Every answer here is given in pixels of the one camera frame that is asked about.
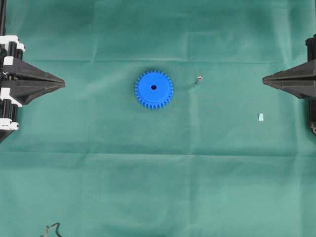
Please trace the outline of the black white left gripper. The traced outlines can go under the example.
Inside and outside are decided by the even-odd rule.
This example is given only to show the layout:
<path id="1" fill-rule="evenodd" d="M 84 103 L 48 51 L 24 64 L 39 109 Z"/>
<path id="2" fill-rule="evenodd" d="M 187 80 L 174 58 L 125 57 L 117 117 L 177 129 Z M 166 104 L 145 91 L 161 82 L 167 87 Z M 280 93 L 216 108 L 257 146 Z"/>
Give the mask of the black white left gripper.
<path id="1" fill-rule="evenodd" d="M 65 81 L 21 60 L 25 46 L 16 35 L 0 38 L 0 140 L 19 129 L 17 111 L 34 99 L 65 87 Z"/>

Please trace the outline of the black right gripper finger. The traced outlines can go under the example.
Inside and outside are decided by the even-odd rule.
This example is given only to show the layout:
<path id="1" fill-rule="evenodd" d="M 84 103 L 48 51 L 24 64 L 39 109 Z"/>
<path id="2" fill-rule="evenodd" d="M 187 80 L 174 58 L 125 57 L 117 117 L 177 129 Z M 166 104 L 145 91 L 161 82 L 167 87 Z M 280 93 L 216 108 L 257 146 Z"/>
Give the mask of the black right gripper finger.
<path id="1" fill-rule="evenodd" d="M 316 76 L 316 62 L 309 61 L 298 65 L 291 69 L 280 71 L 263 78 L 263 81 L 269 80 L 287 80 L 287 79 L 303 79 Z"/>
<path id="2" fill-rule="evenodd" d="M 315 80 L 263 80 L 263 84 L 285 91 L 299 99 L 316 97 Z"/>

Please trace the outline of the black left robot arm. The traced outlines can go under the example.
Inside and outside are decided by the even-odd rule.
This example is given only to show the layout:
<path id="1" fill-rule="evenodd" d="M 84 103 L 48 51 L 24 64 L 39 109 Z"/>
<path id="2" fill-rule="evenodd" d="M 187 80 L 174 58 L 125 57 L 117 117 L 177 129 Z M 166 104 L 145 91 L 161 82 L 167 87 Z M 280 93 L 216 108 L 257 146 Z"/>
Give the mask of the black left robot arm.
<path id="1" fill-rule="evenodd" d="M 65 81 L 25 62 L 25 46 L 5 34 L 6 1 L 0 2 L 0 140 L 19 129 L 18 108 L 66 86 Z"/>

